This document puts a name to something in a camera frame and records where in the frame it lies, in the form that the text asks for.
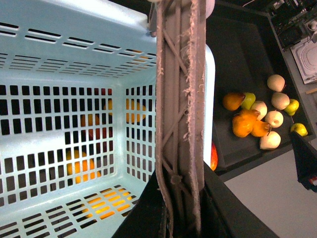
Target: green pear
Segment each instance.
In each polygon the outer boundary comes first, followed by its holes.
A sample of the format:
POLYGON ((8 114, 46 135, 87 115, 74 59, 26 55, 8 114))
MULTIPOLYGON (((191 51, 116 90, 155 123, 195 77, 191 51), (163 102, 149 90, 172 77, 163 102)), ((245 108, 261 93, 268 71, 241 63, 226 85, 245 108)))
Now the green pear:
POLYGON ((292 131, 296 131, 298 134, 300 134, 302 137, 307 136, 308 132, 306 127, 301 124, 301 123, 295 123, 294 125, 292 125, 291 127, 291 132, 292 131))
POLYGON ((241 108, 249 110, 252 104, 256 101, 256 96, 254 95, 254 93, 244 93, 244 94, 246 97, 244 98, 241 104, 241 108))
POLYGON ((290 99, 289 105, 284 109, 284 111, 288 115, 293 116, 298 108, 299 108, 299 102, 296 99, 290 99))

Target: yellow pear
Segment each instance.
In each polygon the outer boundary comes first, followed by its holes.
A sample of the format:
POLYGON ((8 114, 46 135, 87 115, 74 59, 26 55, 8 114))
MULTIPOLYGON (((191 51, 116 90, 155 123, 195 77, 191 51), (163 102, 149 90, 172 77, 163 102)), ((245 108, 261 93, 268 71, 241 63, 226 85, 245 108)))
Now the yellow pear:
POLYGON ((299 102, 296 99, 290 99, 289 105, 284 109, 284 111, 288 115, 293 116, 298 108, 299 108, 299 102))
POLYGON ((307 136, 308 132, 306 127, 301 124, 301 123, 295 123, 294 125, 292 125, 291 127, 291 132, 292 131, 296 131, 298 134, 300 134, 302 137, 307 136))

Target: orange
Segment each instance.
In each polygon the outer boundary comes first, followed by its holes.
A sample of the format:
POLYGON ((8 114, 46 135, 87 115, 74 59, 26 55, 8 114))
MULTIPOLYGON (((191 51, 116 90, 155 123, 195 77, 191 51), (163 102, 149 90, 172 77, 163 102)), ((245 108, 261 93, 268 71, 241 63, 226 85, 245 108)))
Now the orange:
MULTIPOLYGON (((126 110, 134 110, 134 100, 133 99, 131 100, 131 106, 130 106, 129 99, 126 99, 125 100, 125 108, 126 108, 126 110)), ((137 111, 140 111, 140 110, 141 110, 140 103, 137 102, 137 111)), ((140 114, 137 114, 137 122, 140 122, 140 118, 141 118, 140 114)), ((126 121, 127 121, 127 123, 130 122, 130 117, 129 117, 128 113, 126 114, 126 121)), ((131 114, 131 123, 134 124, 134 121, 135 121, 135 116, 134 116, 134 114, 131 114)))
MULTIPOLYGON (((75 155, 75 159, 79 158, 79 151, 75 150, 74 151, 74 155, 75 155)), ((83 152, 83 157, 86 157, 87 154, 85 152, 83 152)), ((68 151, 66 154, 66 160, 71 160, 71 152, 68 151)), ((73 165, 75 167, 75 174, 79 174, 81 172, 80 170, 80 162, 75 162, 74 164, 67 164, 67 174, 68 175, 72 175, 73 174, 73 165)), ((82 172, 86 172, 88 171, 88 160, 83 160, 82 161, 82 166, 83 166, 83 171, 82 172)), ((90 166, 90 170, 93 170, 95 168, 95 163, 93 159, 89 160, 89 166, 90 166)), ((96 177, 95 172, 90 173, 90 178, 88 176, 88 174, 83 175, 83 182, 88 181, 89 179, 94 179, 96 177)), ((101 173, 99 171, 97 171, 97 177, 101 177, 101 173)), ((77 176, 75 177, 75 181, 76 183, 81 183, 81 177, 77 176)))

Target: red apple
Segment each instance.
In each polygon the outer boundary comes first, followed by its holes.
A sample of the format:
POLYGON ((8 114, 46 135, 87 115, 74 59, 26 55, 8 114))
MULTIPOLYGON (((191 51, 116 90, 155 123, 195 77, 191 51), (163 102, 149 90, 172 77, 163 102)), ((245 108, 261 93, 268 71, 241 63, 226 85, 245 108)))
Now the red apple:
POLYGON ((211 164, 210 168, 212 171, 215 171, 218 165, 218 154, 217 154, 217 149, 216 146, 214 145, 213 142, 211 142, 211 164))

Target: apple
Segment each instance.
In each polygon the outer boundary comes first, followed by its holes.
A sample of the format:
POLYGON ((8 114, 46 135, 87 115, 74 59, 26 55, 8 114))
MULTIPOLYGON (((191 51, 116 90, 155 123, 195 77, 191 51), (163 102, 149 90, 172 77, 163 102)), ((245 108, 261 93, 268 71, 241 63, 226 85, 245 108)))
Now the apple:
POLYGON ((216 146, 214 145, 213 142, 211 142, 211 163, 210 163, 210 168, 212 171, 215 171, 218 165, 218 154, 217 154, 217 149, 216 146))
POLYGON ((264 120, 268 122, 272 128, 278 128, 283 124, 284 117, 282 113, 278 111, 271 111, 266 114, 264 120))

